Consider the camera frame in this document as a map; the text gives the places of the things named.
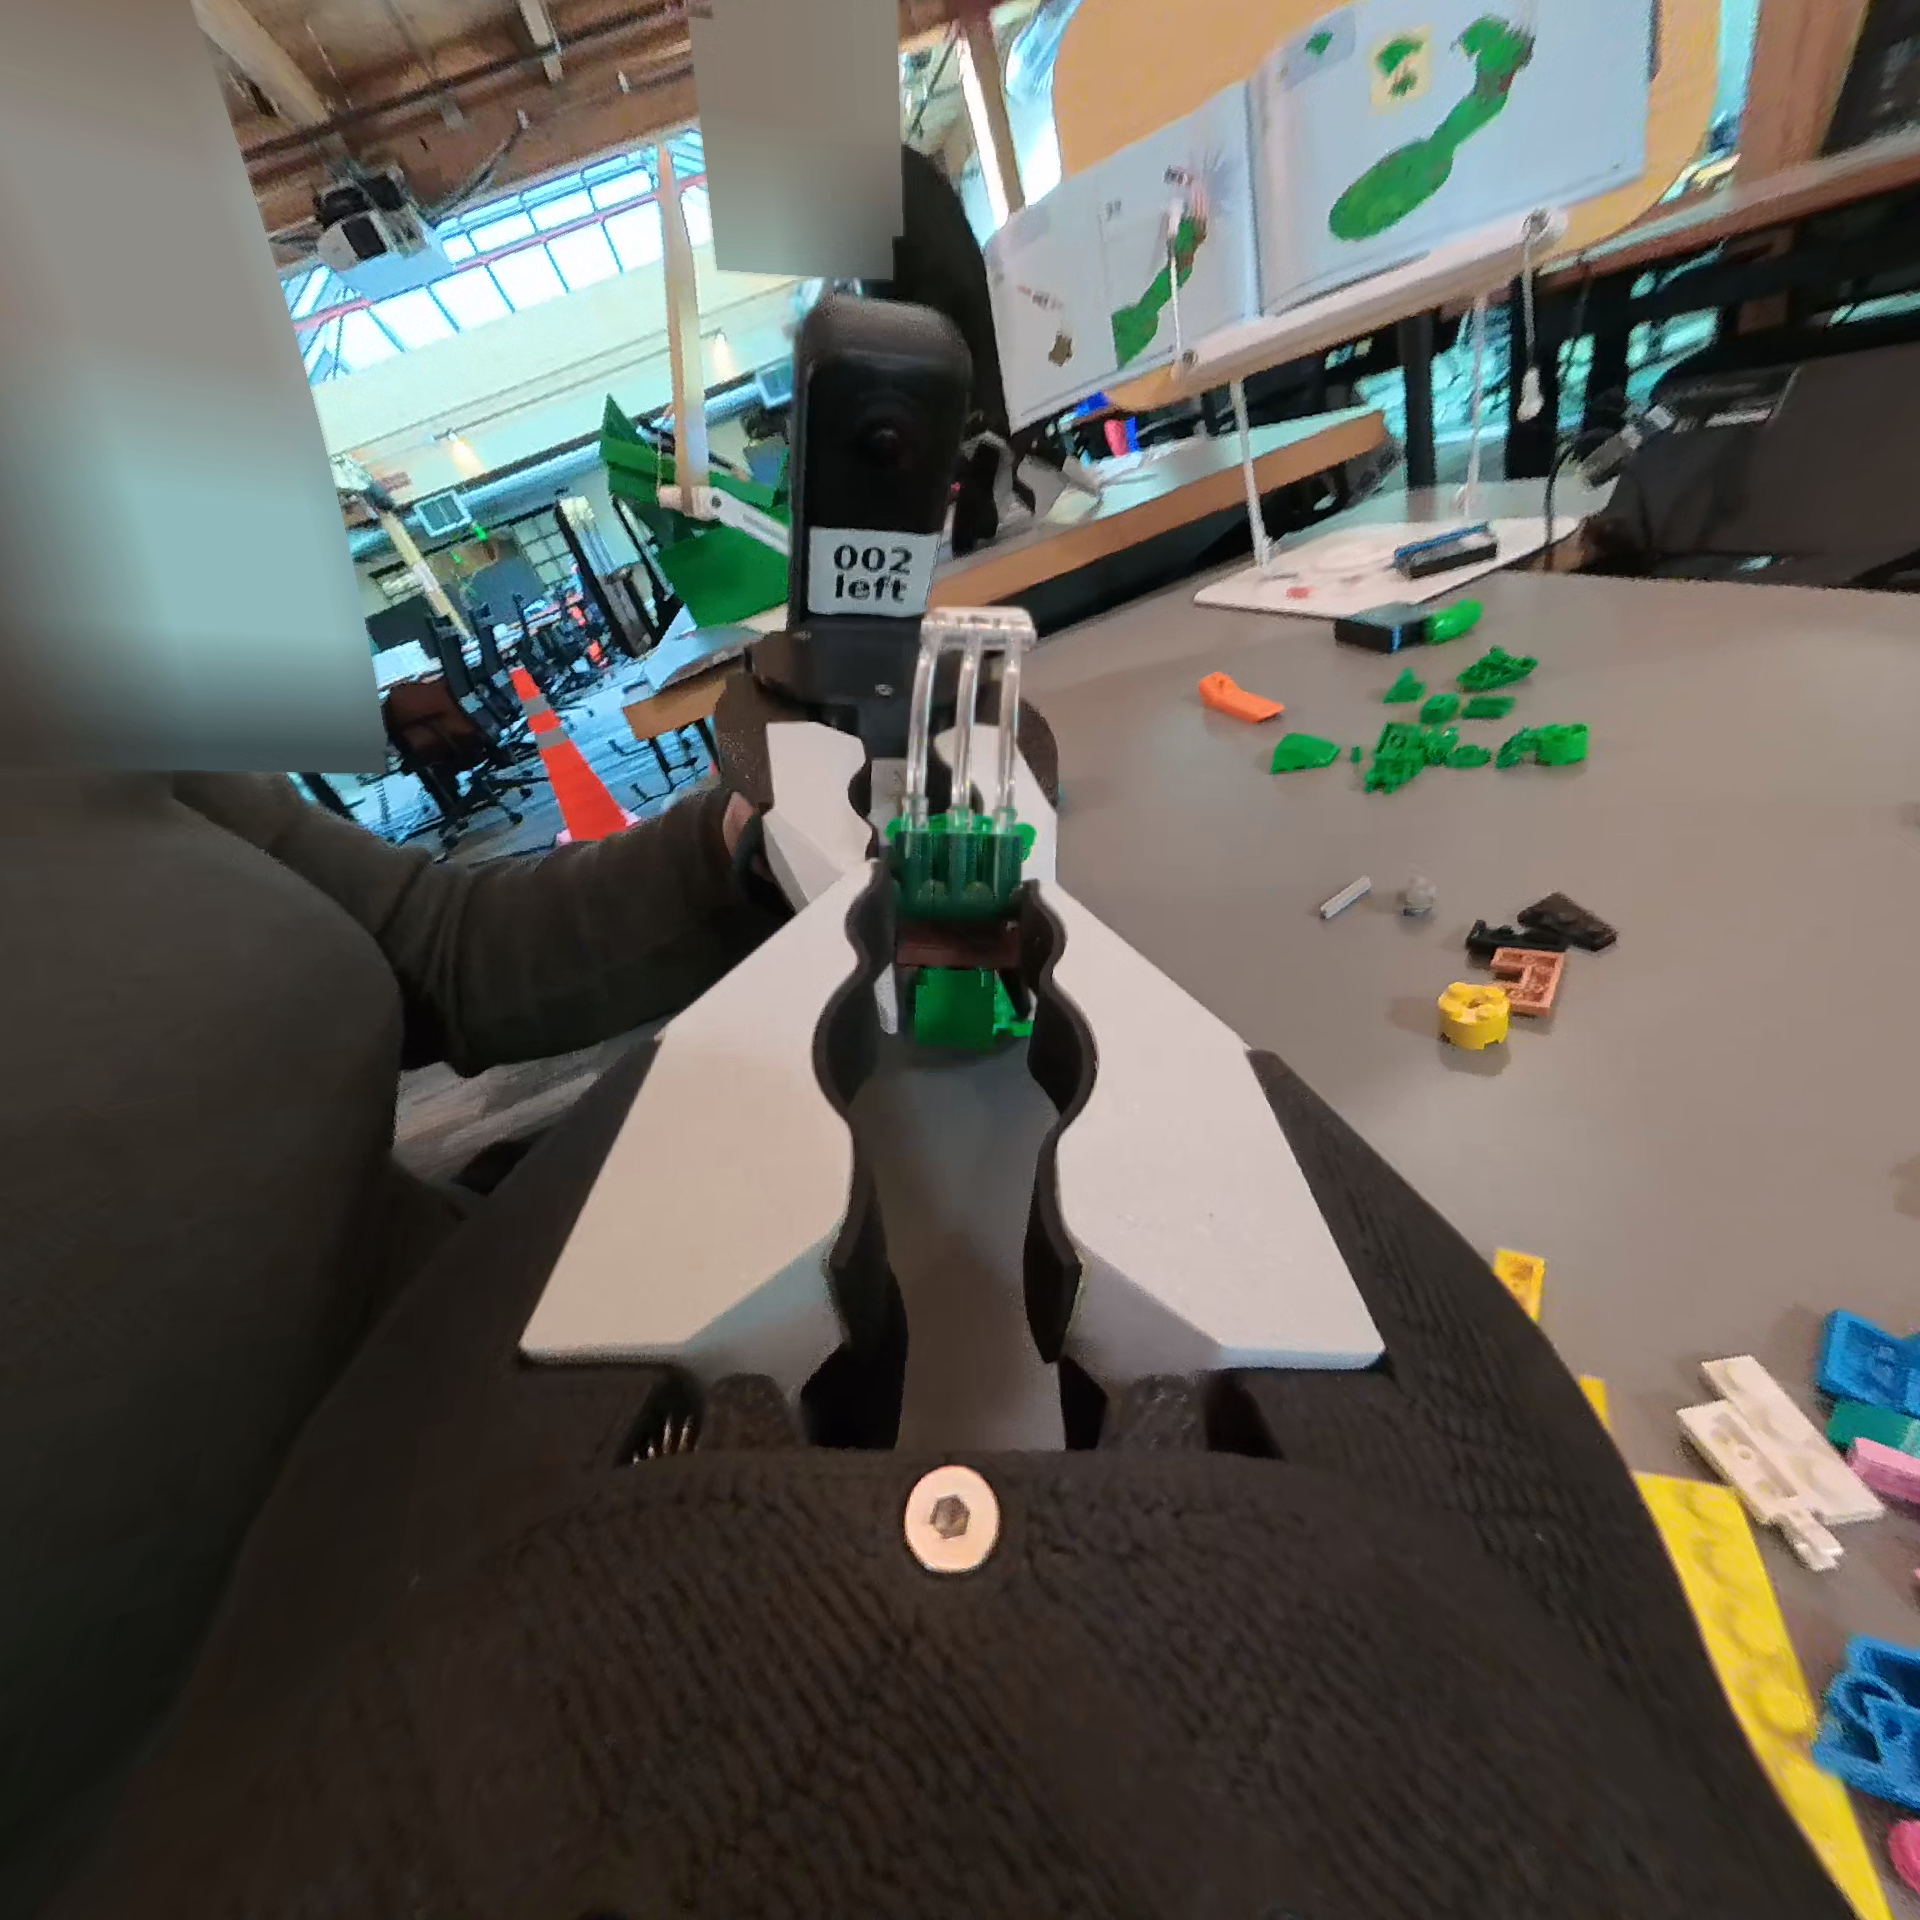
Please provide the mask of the person's left hand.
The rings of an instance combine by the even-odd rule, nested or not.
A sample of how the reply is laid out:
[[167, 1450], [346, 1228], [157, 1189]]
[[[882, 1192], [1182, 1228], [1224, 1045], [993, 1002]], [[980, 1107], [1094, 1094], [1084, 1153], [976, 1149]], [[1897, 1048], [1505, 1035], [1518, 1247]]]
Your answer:
[[731, 859], [731, 885], [741, 898], [754, 901], [767, 914], [787, 918], [793, 908], [767, 859], [764, 810], [744, 793], [728, 793], [722, 836]]

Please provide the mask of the person's torso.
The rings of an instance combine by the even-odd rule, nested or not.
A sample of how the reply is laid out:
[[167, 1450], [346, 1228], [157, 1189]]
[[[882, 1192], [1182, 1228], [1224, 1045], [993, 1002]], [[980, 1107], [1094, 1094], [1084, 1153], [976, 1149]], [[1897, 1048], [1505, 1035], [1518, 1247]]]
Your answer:
[[294, 1430], [457, 1221], [398, 983], [173, 774], [3, 774], [3, 1917], [180, 1685]]

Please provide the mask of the green toy brick build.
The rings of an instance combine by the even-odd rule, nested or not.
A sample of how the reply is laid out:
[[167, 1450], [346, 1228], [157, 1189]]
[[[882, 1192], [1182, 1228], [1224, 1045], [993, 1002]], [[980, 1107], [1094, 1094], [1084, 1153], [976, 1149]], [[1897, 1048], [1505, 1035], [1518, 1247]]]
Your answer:
[[918, 1045], [993, 1051], [1032, 1035], [1019, 924], [904, 921], [895, 937], [895, 967]]

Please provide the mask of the pile of colourful toy bricks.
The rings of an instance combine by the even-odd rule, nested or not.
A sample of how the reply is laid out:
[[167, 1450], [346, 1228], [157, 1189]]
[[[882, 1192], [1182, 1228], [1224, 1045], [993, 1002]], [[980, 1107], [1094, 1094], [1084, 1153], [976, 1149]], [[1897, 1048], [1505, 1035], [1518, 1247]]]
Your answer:
[[1718, 1688], [1851, 1917], [1917, 1917], [1917, 1267], [1812, 1234], [1499, 1247], [1629, 1460]]

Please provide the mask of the clear acrylic book stand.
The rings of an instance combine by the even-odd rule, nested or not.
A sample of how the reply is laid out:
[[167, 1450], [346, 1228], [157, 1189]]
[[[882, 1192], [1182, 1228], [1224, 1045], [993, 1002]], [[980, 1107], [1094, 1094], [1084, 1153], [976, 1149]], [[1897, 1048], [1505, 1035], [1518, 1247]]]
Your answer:
[[1473, 526], [1469, 513], [1476, 509], [1479, 496], [1476, 454], [1469, 457], [1469, 480], [1463, 483], [1456, 513], [1443, 516], [1440, 522], [1378, 522], [1345, 536], [1313, 536], [1309, 542], [1290, 549], [1273, 542], [1260, 519], [1260, 487], [1254, 480], [1251, 428], [1244, 418], [1241, 385], [1254, 372], [1306, 359], [1309, 349], [1355, 343], [1365, 333], [1430, 317], [1433, 310], [1456, 300], [1469, 300], [1473, 310], [1482, 310], [1499, 284], [1512, 278], [1528, 281], [1535, 264], [1561, 248], [1567, 225], [1571, 209], [1538, 206], [1525, 216], [1505, 216], [1486, 229], [1473, 229], [1469, 235], [1424, 251], [1401, 268], [1352, 281], [1326, 297], [1303, 300], [1277, 317], [1244, 320], [1208, 336], [1182, 340], [1179, 356], [1166, 369], [1172, 392], [1189, 398], [1211, 389], [1228, 389], [1234, 398], [1241, 480], [1254, 539], [1254, 562], [1218, 578], [1215, 584], [1198, 588], [1198, 607], [1342, 617], [1381, 604], [1427, 604], [1443, 591], [1473, 584], [1499, 562], [1518, 562], [1544, 552], [1544, 536], [1522, 536], [1518, 519], [1496, 519], [1496, 565], [1420, 584], [1391, 571], [1391, 552], [1398, 545]]

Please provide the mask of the black labelled panel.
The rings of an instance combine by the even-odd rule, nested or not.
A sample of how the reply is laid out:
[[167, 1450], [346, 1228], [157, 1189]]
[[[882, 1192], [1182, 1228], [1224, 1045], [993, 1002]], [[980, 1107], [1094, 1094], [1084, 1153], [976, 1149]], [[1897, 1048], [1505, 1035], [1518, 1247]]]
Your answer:
[[1584, 571], [1917, 594], [1917, 343], [1665, 376]]

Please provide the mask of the dark green clear tube assembly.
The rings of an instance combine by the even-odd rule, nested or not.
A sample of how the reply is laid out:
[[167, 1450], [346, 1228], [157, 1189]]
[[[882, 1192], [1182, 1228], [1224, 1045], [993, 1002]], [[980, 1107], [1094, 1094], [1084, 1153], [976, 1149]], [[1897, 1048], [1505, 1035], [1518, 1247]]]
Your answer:
[[[911, 921], [996, 924], [1016, 908], [1035, 829], [1019, 813], [1022, 656], [1035, 624], [1019, 607], [931, 611], [921, 620], [918, 669], [904, 725], [904, 790], [885, 829], [898, 908]], [[940, 663], [957, 656], [950, 803], [931, 810], [934, 692]], [[999, 660], [996, 780], [989, 807], [973, 803], [973, 731], [980, 676]]]

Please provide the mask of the person's left forearm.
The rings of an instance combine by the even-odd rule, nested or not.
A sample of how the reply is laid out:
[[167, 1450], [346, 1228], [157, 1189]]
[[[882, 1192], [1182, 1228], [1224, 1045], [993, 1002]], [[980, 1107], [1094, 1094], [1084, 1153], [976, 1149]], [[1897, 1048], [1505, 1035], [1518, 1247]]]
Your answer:
[[291, 777], [173, 774], [173, 793], [372, 937], [398, 983], [402, 1068], [473, 1078], [620, 1038], [787, 921], [735, 891], [718, 784], [611, 839], [473, 865], [323, 813]]

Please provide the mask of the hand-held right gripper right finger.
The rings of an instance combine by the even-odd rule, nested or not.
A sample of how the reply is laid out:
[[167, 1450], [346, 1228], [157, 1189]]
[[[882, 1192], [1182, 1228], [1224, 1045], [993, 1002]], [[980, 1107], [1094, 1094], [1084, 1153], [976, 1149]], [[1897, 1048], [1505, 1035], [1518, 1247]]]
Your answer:
[[1241, 1035], [1055, 882], [1022, 895], [1045, 1362], [1368, 1368], [1384, 1342]]

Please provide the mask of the idle gripper device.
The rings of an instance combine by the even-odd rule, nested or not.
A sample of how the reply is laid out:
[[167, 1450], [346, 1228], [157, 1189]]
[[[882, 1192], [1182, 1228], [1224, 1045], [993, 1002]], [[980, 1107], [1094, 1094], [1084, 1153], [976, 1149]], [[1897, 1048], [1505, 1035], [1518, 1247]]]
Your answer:
[[1045, 522], [1064, 496], [1100, 500], [1097, 470], [1081, 457], [1058, 460], [1045, 447], [1022, 451], [980, 431], [957, 451], [947, 549], [953, 558], [967, 558]]

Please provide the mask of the black office chair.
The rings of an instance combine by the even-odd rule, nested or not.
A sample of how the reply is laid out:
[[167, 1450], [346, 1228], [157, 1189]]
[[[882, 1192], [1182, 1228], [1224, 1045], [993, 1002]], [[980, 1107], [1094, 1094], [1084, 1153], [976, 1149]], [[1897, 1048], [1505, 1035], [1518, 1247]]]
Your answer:
[[529, 761], [487, 705], [460, 702], [444, 679], [411, 679], [382, 689], [379, 718], [398, 771], [424, 790], [441, 849], [483, 813], [522, 826], [522, 803], [536, 793]]

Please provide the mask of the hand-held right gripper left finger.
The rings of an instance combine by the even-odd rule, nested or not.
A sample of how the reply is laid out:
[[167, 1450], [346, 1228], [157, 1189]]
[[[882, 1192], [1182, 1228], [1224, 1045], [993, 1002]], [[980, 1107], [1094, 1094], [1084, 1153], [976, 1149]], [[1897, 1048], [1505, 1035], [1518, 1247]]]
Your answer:
[[852, 1130], [891, 944], [891, 878], [852, 869], [663, 1029], [522, 1358], [898, 1362], [904, 1309]]

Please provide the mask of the group of green toy bricks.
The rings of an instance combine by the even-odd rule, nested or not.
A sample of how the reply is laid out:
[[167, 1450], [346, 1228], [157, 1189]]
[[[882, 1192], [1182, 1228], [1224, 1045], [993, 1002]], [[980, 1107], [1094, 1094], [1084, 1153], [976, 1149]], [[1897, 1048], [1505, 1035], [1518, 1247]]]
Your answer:
[[1388, 718], [1378, 738], [1339, 744], [1309, 731], [1287, 731], [1270, 754], [1270, 777], [1358, 771], [1362, 793], [1398, 793], [1427, 771], [1567, 771], [1587, 764], [1593, 731], [1587, 722], [1518, 725], [1502, 741], [1482, 735], [1499, 718], [1512, 718], [1515, 689], [1531, 682], [1538, 660], [1489, 647], [1479, 660], [1453, 676], [1450, 689], [1430, 692], [1427, 682], [1404, 669], [1388, 696]]

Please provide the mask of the green tilted cart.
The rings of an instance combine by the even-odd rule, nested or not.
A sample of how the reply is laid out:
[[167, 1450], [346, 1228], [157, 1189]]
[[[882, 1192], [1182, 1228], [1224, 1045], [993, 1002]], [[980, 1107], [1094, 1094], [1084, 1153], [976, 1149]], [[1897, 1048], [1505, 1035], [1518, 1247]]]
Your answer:
[[604, 398], [598, 451], [611, 503], [627, 519], [656, 581], [702, 627], [725, 627], [764, 611], [784, 611], [787, 555], [718, 519], [699, 519], [663, 503], [663, 487], [679, 487], [679, 444], [673, 424], [630, 418], [614, 395]]

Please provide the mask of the grey desk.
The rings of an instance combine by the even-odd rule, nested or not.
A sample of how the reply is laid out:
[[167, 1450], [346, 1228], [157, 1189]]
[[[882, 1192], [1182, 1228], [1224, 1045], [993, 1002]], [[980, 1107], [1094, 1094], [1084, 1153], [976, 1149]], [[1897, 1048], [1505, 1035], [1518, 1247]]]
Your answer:
[[[1022, 709], [1061, 751], [1058, 888], [1254, 1051], [1355, 1270], [1368, 1368], [1228, 1368], [1159, 1453], [1025, 1443], [1022, 1241], [1055, 1107], [1029, 1048], [882, 1071], [869, 1146], [911, 1316], [901, 1447], [1012, 1499], [989, 1623], [1012, 1656], [963, 1812], [1061, 1802], [1061, 1864], [989, 1868], [940, 1913], [1848, 1917], [1718, 1688], [1629, 1460], [1496, 1280], [1499, 1247], [1629, 1260], [1649, 1238], [1812, 1234], [1917, 1267], [1917, 598], [1499, 571], [1456, 643], [1371, 656], [1192, 588], [1042, 640]], [[1368, 748], [1404, 669], [1538, 660], [1518, 725], [1587, 722], [1567, 771], [1427, 771], [1362, 793], [1270, 777], [1309, 731]], [[1228, 673], [1287, 705], [1238, 725]], [[1336, 921], [1316, 904], [1352, 878]], [[1427, 875], [1427, 921], [1398, 911]], [[1437, 1035], [1473, 921], [1551, 891], [1620, 931], [1567, 950], [1548, 1019]], [[1205, 1453], [1211, 1427], [1228, 1447]]]

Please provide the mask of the orange traffic cone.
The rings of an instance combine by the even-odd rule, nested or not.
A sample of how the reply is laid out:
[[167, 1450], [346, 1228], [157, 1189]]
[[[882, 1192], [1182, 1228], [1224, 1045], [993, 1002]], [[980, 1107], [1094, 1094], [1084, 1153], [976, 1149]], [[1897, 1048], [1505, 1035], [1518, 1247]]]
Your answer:
[[526, 666], [513, 666], [509, 686], [562, 813], [558, 846], [601, 842], [633, 829], [637, 816], [617, 803], [611, 787], [588, 764], [536, 676]]

